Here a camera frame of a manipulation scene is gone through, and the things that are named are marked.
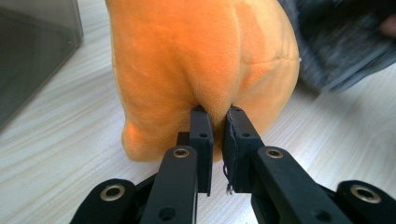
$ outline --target metal screw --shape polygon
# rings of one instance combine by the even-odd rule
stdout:
[[[106,202],[116,201],[125,193],[125,187],[121,184],[107,186],[100,193],[100,198]]]
[[[184,148],[178,148],[173,152],[174,157],[176,158],[185,158],[190,155],[190,152]]]
[[[354,185],[350,188],[350,191],[362,201],[367,203],[380,203],[381,197],[371,189],[368,189],[362,185]]]
[[[267,149],[265,154],[274,159],[280,159],[283,157],[283,153],[277,149]]]

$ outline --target table surface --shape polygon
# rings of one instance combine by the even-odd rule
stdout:
[[[139,183],[158,162],[129,161],[124,115],[111,68],[104,1],[79,0],[82,45],[0,132],[0,223],[68,223],[97,184]],[[396,198],[396,64],[343,93],[297,85],[262,137],[283,147],[321,185],[359,179]],[[222,162],[212,196],[198,197],[198,223],[257,223],[246,194],[226,195]]]

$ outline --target gray cloth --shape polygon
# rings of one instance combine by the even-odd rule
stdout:
[[[386,17],[378,13],[378,5],[361,0],[278,1],[297,38],[299,79],[313,90],[344,91],[396,63],[395,39],[378,30]]]

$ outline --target orange plush toy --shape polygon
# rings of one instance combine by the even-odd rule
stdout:
[[[113,66],[125,111],[122,143],[155,161],[190,127],[201,105],[221,157],[225,115],[245,110],[259,134],[294,89],[299,54],[276,0],[106,0]]]

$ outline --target plush toy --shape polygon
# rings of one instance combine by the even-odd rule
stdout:
[[[299,53],[276,0],[106,0],[113,67],[125,111],[122,143],[135,161],[155,161],[210,115],[214,159],[225,115],[243,108],[260,134],[294,89]]]

